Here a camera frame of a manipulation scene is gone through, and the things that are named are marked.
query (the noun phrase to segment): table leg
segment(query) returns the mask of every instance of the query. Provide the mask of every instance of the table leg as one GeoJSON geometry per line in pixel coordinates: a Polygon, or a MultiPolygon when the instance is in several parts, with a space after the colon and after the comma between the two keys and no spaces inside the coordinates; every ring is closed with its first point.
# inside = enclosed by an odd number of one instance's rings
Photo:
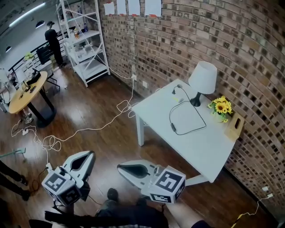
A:
{"type": "Polygon", "coordinates": [[[137,121],[137,131],[138,131],[138,144],[142,147],[144,144],[144,129],[143,129],[143,120],[136,114],[135,116],[137,121]]]}
{"type": "Polygon", "coordinates": [[[198,183],[204,183],[207,182],[208,180],[202,175],[198,175],[196,177],[192,177],[186,180],[186,186],[189,185],[194,185],[194,184],[198,184],[198,183]]]}
{"type": "Polygon", "coordinates": [[[50,102],[50,100],[48,99],[48,97],[46,96],[45,92],[43,91],[43,89],[40,90],[40,94],[43,97],[43,99],[45,100],[45,102],[48,104],[48,106],[50,107],[50,109],[52,111],[54,111],[54,106],[53,104],[50,102]]]}
{"type": "Polygon", "coordinates": [[[36,108],[34,107],[34,105],[32,105],[32,103],[29,103],[28,107],[40,121],[42,121],[43,123],[46,122],[46,119],[43,118],[43,116],[38,112],[38,110],[36,110],[36,108]]]}

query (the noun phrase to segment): ceiling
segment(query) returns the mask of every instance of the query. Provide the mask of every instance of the ceiling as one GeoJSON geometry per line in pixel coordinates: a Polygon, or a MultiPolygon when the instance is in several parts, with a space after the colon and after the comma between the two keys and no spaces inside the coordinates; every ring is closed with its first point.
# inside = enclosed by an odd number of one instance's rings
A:
{"type": "Polygon", "coordinates": [[[15,19],[43,2],[46,3],[45,7],[51,7],[59,0],[0,0],[0,36],[15,19]]]}

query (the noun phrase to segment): white lamp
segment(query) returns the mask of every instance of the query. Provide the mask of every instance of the white lamp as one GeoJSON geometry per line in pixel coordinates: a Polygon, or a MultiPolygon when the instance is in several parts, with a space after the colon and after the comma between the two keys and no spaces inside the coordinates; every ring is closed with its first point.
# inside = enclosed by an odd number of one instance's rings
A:
{"type": "Polygon", "coordinates": [[[201,94],[212,94],[215,91],[217,80],[217,68],[209,62],[200,61],[188,79],[189,85],[198,93],[190,100],[191,104],[199,107],[201,94]]]}

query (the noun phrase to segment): white shelf unit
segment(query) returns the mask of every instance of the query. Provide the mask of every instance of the white shelf unit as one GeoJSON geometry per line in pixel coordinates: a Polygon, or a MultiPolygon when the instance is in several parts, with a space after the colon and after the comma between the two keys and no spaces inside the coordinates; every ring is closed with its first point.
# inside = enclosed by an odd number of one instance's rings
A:
{"type": "MultiPolygon", "coordinates": [[[[84,14],[84,12],[76,12],[71,10],[69,5],[65,6],[65,0],[59,0],[59,4],[57,4],[57,17],[58,23],[61,28],[62,34],[67,31],[68,38],[64,38],[64,47],[65,52],[71,62],[74,72],[76,72],[79,77],[83,80],[86,87],[88,87],[88,83],[93,81],[94,79],[108,73],[110,75],[108,60],[105,51],[105,45],[102,35],[101,29],[101,22],[99,16],[99,9],[98,9],[98,0],[95,1],[95,12],[90,12],[84,14]],[[61,20],[59,11],[62,9],[62,14],[64,19],[61,20]],[[71,13],[73,17],[71,19],[67,19],[66,13],[71,13]],[[96,15],[96,19],[90,17],[91,15],[96,15]],[[93,20],[98,25],[98,31],[88,30],[85,33],[80,34],[80,37],[76,39],[74,36],[71,35],[69,30],[68,23],[71,21],[78,20],[79,18],[85,20],[93,20]],[[98,47],[93,47],[90,42],[88,41],[93,36],[100,37],[100,45],[98,47]],[[82,42],[85,42],[85,50],[83,48],[78,48],[82,42]],[[103,58],[102,61],[97,58],[97,55],[102,53],[103,58]]],[[[76,29],[78,31],[81,28],[78,26],[76,22],[76,29]]]]}

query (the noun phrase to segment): wooden floor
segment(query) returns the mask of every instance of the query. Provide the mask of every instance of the wooden floor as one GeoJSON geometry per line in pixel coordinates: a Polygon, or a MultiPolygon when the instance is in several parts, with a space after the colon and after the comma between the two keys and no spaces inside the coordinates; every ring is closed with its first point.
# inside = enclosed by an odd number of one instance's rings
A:
{"type": "MultiPolygon", "coordinates": [[[[55,94],[51,87],[47,95],[57,108],[57,115],[48,127],[37,129],[41,140],[48,135],[66,139],[78,129],[100,128],[119,113],[116,105],[131,96],[126,86],[111,76],[95,81],[88,88],[70,69],[56,71],[55,77],[61,90],[55,94]]],[[[139,100],[134,96],[132,103],[139,100]]],[[[33,104],[35,107],[41,107],[45,102],[41,97],[37,97],[33,104]]],[[[18,147],[26,147],[26,161],[20,155],[2,160],[27,176],[30,181],[29,189],[32,189],[32,180],[45,168],[47,156],[41,146],[33,141],[34,135],[31,132],[26,136],[18,134],[14,138],[11,137],[11,127],[17,122],[17,116],[0,112],[0,152],[4,154],[18,147]]],[[[135,202],[139,191],[124,180],[116,169],[119,163],[128,160],[147,159],[163,166],[170,165],[185,173],[188,178],[197,175],[194,168],[148,127],[145,139],[145,145],[140,147],[137,142],[135,118],[129,119],[127,113],[124,113],[103,130],[81,131],[73,138],[62,142],[59,152],[49,151],[49,161],[56,167],[62,165],[72,154],[86,150],[95,151],[96,162],[89,184],[90,195],[98,203],[106,200],[106,193],[110,187],[118,190],[122,203],[135,202]]],[[[44,211],[52,210],[52,198],[43,188],[40,188],[28,202],[24,202],[21,197],[3,187],[0,187],[0,197],[8,202],[13,223],[19,224],[22,228],[29,227],[29,219],[43,220],[44,211]]],[[[223,171],[212,184],[202,183],[187,187],[181,198],[216,228],[230,228],[241,213],[254,213],[257,207],[254,200],[223,171]]],[[[76,202],[75,213],[94,215],[99,207],[100,205],[87,198],[86,202],[76,202]]],[[[243,216],[235,228],[272,227],[270,217],[260,208],[255,216],[243,216]]]]}

